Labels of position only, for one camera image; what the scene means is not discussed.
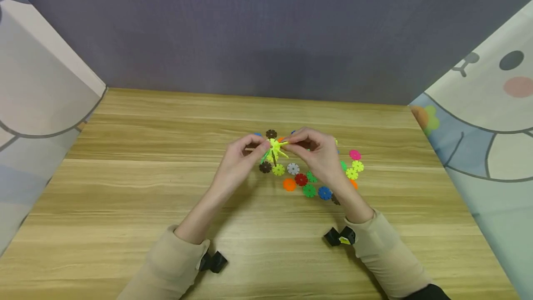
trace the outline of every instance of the orange snowflake piece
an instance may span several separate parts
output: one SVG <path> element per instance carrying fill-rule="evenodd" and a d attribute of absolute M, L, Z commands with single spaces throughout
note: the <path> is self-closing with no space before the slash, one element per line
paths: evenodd
<path fill-rule="evenodd" d="M 294 180 L 294 178 L 285 178 L 283 180 L 283 187 L 287 191 L 294 191 L 294 189 L 297 188 L 297 182 Z"/>
<path fill-rule="evenodd" d="M 357 182 L 356 181 L 350 180 L 350 182 L 352 183 L 352 185 L 355 188 L 355 190 L 359 190 L 359 188 L 357 187 Z"/>

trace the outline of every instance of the cartoon wall panel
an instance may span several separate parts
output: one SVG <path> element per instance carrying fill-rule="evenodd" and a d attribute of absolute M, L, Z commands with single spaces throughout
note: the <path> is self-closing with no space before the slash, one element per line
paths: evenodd
<path fill-rule="evenodd" d="M 523 299 L 533 299 L 533 1 L 411 103 Z"/>
<path fill-rule="evenodd" d="M 27 0 L 0 0 L 0 254 L 104 92 Z"/>

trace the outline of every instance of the blue snowflake piece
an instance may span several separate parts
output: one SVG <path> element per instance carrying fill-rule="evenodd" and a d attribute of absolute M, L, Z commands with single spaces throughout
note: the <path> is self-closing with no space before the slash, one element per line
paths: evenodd
<path fill-rule="evenodd" d="M 328 187 L 318 188 L 318 195 L 324 200 L 329 200 L 332 198 L 332 191 Z"/>

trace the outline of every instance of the toy stick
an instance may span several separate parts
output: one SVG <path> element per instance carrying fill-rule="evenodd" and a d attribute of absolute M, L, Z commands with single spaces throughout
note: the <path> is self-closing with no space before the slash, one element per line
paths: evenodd
<path fill-rule="evenodd" d="M 267 152 L 265 153 L 265 155 L 263 155 L 263 158 L 261 159 L 261 161 L 259 161 L 259 163 L 263 163 L 263 161 L 265 161 L 265 159 L 267 158 L 268 152 L 270 152 L 270 150 L 267 150 Z"/>

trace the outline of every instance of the hand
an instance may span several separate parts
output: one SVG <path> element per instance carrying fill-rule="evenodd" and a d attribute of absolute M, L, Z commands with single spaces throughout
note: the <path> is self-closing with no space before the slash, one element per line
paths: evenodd
<path fill-rule="evenodd" d="M 327 186 L 335 187 L 337 180 L 346 177 L 333 136 L 303 127 L 284 140 L 289 143 L 282 148 L 301 157 L 309 170 Z"/>
<path fill-rule="evenodd" d="M 247 146 L 256 146 L 255 150 L 245 150 Z M 246 179 L 253 166 L 270 148 L 270 142 L 261 136 L 249 134 L 228 145 L 211 188 L 224 192 L 233 192 Z"/>

